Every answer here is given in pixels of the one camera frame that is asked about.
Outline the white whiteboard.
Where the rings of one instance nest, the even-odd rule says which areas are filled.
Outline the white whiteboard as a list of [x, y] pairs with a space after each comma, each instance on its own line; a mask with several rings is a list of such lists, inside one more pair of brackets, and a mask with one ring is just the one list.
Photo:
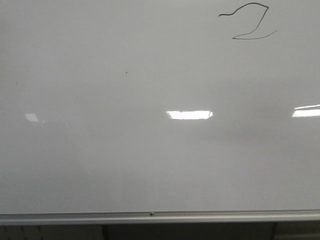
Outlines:
[[3, 0], [2, 214], [320, 206], [317, 0]]

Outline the grey aluminium marker tray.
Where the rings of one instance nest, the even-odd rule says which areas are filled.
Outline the grey aluminium marker tray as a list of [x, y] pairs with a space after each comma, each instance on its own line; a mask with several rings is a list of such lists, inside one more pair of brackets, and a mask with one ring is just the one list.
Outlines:
[[319, 221], [319, 209], [1, 214], [1, 226]]

